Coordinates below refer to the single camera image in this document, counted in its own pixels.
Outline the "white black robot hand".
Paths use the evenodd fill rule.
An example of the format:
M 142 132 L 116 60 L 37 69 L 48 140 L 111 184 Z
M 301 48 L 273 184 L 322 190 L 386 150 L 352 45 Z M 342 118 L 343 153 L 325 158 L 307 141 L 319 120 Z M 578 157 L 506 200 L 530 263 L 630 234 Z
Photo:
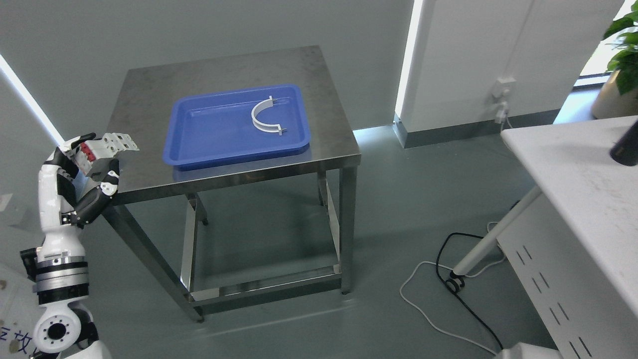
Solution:
M 107 139 L 114 152 L 108 171 L 97 178 L 85 177 L 73 163 L 80 143 Z M 45 240 L 38 248 L 38 260 L 51 255 L 85 255 L 78 239 L 84 226 L 93 222 L 119 190 L 120 152 L 137 151 L 129 134 L 95 133 L 76 136 L 55 148 L 38 173 L 38 206 Z

